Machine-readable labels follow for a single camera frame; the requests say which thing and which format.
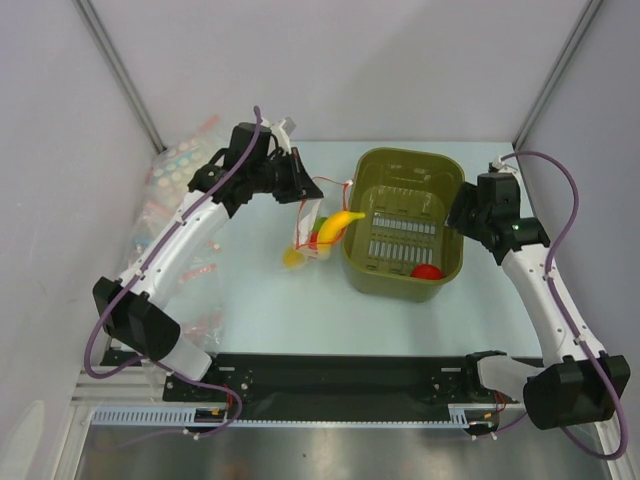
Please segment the clear zip bag orange zipper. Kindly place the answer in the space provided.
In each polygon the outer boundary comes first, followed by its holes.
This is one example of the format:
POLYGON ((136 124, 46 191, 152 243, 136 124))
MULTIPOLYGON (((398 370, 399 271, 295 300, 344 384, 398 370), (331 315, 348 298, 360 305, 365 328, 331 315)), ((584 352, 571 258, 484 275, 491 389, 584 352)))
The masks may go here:
POLYGON ((324 223, 348 210, 348 194, 354 181, 336 181, 326 176, 314 176, 312 180, 321 189, 324 197, 303 200, 298 207, 293 240, 282 255, 282 263, 289 271, 303 268, 310 262, 328 260, 333 246, 346 233, 347 226, 342 225, 332 234, 329 241, 319 241, 319 233, 324 223))

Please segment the green toy starfruit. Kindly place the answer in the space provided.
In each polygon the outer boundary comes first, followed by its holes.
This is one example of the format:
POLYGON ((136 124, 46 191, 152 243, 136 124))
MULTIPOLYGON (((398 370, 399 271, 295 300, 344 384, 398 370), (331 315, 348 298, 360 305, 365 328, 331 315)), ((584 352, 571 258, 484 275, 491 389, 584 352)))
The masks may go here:
POLYGON ((317 232, 321 229, 321 227, 323 226, 323 224, 326 222, 327 217, 318 217, 312 227, 312 231, 313 232, 317 232))

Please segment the red toy apple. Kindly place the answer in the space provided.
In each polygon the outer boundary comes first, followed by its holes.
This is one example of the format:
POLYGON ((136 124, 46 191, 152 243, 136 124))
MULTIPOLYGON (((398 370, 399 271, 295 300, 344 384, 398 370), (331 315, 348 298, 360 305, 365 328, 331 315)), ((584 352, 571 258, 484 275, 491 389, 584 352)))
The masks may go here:
POLYGON ((311 249, 316 249, 318 245, 318 233, 313 232, 307 242, 307 247, 311 249))

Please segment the yellow toy banana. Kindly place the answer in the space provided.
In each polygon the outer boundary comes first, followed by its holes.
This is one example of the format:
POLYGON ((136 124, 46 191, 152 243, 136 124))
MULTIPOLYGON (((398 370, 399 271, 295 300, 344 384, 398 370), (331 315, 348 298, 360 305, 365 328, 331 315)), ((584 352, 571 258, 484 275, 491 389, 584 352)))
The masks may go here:
POLYGON ((318 232, 317 245, 319 247, 329 247, 339 237, 340 232, 351 223, 362 220, 366 217, 364 212, 343 210, 328 217, 318 232))

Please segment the yellow toy starfruit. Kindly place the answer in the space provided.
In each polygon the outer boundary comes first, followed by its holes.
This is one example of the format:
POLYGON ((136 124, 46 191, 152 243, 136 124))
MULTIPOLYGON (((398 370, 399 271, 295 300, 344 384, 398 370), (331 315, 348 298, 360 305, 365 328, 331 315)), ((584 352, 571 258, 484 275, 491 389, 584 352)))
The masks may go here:
POLYGON ((287 247, 282 255, 282 263, 289 270, 299 269, 306 265, 307 257, 293 247, 287 247))

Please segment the red toy tomato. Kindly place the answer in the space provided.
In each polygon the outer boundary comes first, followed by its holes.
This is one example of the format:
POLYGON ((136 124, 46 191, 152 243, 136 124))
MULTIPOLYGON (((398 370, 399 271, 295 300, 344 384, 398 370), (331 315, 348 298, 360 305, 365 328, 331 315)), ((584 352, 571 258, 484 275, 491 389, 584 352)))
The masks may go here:
POLYGON ((419 264, 412 271, 410 276, 421 280, 439 281, 444 278, 443 272, 432 264, 419 264))

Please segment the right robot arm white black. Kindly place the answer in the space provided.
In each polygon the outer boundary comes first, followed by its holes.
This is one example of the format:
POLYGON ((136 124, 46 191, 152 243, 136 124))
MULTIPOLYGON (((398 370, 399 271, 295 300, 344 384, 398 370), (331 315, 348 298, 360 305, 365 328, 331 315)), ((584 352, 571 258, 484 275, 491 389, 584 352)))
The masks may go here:
POLYGON ((609 420, 629 381, 629 364, 621 355, 609 355, 586 325, 548 257, 551 242, 544 227, 535 217, 521 217, 520 201, 514 175, 484 173, 475 184, 461 185, 446 224, 480 242, 512 282, 537 335, 543 365, 477 353, 476 367, 461 376, 462 391, 484 401, 497 390, 522 403, 541 430, 609 420))

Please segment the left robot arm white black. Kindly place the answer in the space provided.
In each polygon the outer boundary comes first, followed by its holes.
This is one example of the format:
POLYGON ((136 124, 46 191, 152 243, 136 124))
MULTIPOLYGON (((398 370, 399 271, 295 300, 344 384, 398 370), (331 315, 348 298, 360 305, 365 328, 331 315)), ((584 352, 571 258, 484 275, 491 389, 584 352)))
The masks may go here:
POLYGON ((199 400, 218 393, 220 376, 210 369, 212 356, 187 338, 166 306, 196 251, 254 195, 270 194, 280 204, 322 198, 290 142, 294 128, 290 118, 236 125, 228 145, 195 171, 172 220, 135 264, 93 287, 100 329, 185 377, 199 400))

